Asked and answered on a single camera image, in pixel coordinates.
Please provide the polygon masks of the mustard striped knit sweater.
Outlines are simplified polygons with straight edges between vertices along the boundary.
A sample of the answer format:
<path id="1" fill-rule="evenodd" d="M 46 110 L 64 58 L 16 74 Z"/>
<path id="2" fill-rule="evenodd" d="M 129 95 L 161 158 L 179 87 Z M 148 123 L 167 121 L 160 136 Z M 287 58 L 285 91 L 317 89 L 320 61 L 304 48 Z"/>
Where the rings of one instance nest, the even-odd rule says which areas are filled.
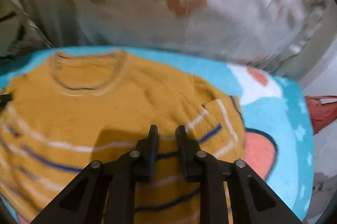
<path id="1" fill-rule="evenodd" d="M 197 223 L 200 198 L 182 177 L 183 125 L 219 160 L 243 156 L 238 100 L 201 77 L 125 51 L 56 53 L 7 85 L 1 111 L 1 198 L 29 223 L 91 161 L 110 162 L 159 131 L 155 175 L 138 186 L 136 223 Z"/>

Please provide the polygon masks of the turquoise cartoon fleece blanket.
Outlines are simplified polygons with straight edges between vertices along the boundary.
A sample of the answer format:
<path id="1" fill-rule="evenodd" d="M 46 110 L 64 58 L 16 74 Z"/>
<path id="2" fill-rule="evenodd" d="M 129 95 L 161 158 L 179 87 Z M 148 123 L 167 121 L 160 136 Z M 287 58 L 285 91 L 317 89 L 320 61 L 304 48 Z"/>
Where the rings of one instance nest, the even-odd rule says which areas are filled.
<path id="1" fill-rule="evenodd" d="M 314 137 L 296 82 L 264 71 L 154 50 L 129 53 L 195 74 L 239 100 L 247 130 L 247 160 L 285 204 L 303 219 L 311 200 Z"/>

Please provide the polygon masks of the red plastic bag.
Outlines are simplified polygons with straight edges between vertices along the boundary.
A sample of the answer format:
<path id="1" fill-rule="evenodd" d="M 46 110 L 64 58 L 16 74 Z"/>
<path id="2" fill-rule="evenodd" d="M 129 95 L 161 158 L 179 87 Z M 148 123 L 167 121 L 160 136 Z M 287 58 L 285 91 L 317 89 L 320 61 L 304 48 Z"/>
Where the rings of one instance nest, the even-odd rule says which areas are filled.
<path id="1" fill-rule="evenodd" d="M 337 96 L 305 96 L 315 135 L 336 120 L 336 98 Z"/>

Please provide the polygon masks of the cream floral cushion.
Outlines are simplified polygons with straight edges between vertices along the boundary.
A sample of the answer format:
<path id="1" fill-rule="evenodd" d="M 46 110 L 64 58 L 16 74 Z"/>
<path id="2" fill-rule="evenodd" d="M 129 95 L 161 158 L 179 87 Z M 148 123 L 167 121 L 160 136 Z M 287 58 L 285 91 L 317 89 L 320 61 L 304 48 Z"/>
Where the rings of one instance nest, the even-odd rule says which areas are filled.
<path id="1" fill-rule="evenodd" d="M 18 0 L 1 0 L 2 60 L 53 47 Z"/>

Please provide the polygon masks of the white leaf print pillow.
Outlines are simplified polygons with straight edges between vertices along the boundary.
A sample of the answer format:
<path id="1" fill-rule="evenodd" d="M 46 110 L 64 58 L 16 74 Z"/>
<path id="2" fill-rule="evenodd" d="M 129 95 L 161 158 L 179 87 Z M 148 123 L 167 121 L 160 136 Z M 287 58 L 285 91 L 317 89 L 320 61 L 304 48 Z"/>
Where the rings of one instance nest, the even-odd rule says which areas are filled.
<path id="1" fill-rule="evenodd" d="M 302 52 L 326 0 L 11 0 L 54 47 L 120 45 L 269 71 Z"/>

